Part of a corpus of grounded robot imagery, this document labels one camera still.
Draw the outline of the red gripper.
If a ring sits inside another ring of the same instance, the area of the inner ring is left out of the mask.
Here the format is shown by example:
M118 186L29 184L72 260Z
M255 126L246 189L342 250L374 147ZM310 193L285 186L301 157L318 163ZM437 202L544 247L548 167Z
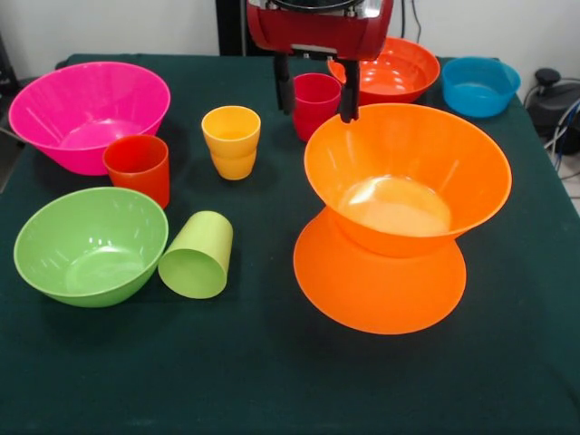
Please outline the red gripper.
M287 54L336 58L343 70L339 114L359 119L360 64L384 46L392 1L248 1L246 19L255 44L274 54L275 93L285 115L295 108L294 78Z

